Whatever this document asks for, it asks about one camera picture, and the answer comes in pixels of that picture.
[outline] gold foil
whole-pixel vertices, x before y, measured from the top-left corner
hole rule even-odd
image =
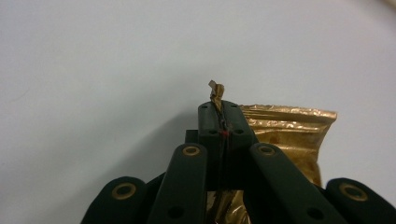
[[[212,88],[212,92],[210,93],[210,100],[213,104],[215,104],[218,112],[221,113],[221,97],[224,93],[224,86],[221,84],[217,84],[214,80],[211,80],[209,82],[209,86]]]
[[[337,114],[332,111],[280,105],[241,105],[260,142],[278,146],[312,183],[321,186],[319,147]],[[208,192],[207,222],[250,224],[242,190]]]

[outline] white background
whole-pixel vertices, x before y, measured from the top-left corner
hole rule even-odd
[[[207,83],[338,111],[323,182],[396,205],[396,10],[376,1],[0,2],[0,222],[79,223],[110,180],[163,172]]]

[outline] crinkled foil packaging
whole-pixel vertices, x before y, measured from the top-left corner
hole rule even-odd
[[[240,108],[260,142],[282,149],[310,182],[321,186],[318,152],[335,112],[280,105]],[[250,224],[242,190],[209,191],[206,211],[206,223]]]

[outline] screw hole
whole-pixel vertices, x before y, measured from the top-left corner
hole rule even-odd
[[[122,183],[117,185],[113,189],[111,195],[113,196],[114,199],[125,200],[132,197],[135,192],[136,192],[136,186],[134,184]]]
[[[240,130],[240,129],[237,129],[237,130],[235,130],[234,132],[237,133],[237,134],[241,134],[241,133],[243,133],[244,131],[243,131],[243,130]]]
[[[364,202],[367,201],[368,199],[366,192],[351,184],[342,183],[340,185],[340,190],[348,198],[355,200],[357,202]]]
[[[198,147],[185,147],[183,148],[183,154],[186,156],[196,156],[200,153]]]
[[[179,207],[179,206],[171,207],[168,210],[168,216],[170,218],[180,218],[180,217],[183,216],[183,214],[184,214],[184,209],[182,207]]]
[[[324,218],[323,213],[320,210],[318,210],[317,208],[308,208],[306,213],[310,217],[312,217],[313,219],[316,219],[316,220],[322,220]]]
[[[261,146],[261,147],[259,147],[259,151],[260,151],[260,153],[262,153],[264,156],[272,156],[272,155],[275,154],[274,149],[271,148],[271,147]]]

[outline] gold foil bag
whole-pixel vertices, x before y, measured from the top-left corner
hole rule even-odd
[[[337,118],[335,112],[279,105],[240,108],[260,142],[281,148],[309,181],[321,186],[318,151]],[[250,223],[241,190],[208,192],[206,210],[206,223]]]

